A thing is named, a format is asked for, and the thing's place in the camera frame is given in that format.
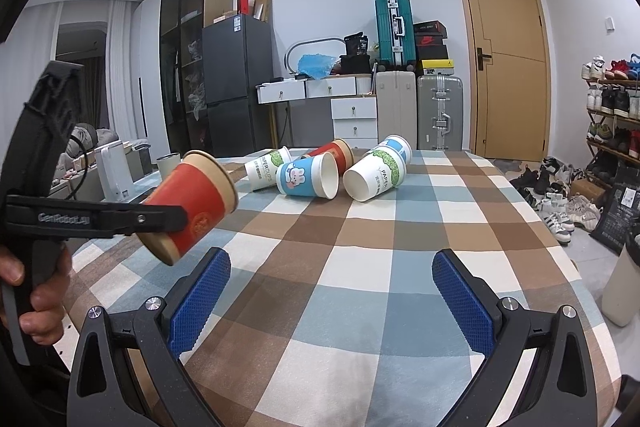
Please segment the person's left hand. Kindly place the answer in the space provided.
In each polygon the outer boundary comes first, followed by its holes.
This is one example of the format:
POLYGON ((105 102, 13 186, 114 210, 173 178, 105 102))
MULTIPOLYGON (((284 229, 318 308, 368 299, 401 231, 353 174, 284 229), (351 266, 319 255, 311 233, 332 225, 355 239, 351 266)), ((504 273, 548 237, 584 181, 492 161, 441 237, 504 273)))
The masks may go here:
MULTIPOLYGON (((72 256, 65 244, 61 245, 56 269, 44 283, 38 285, 30 295, 32 311, 20 317, 22 331, 32 337, 40 346, 53 346, 64 334, 63 299, 70 286, 72 256)), ((1 280, 12 286, 23 283, 25 268, 23 263, 13 256, 6 247, 1 247, 1 280)))

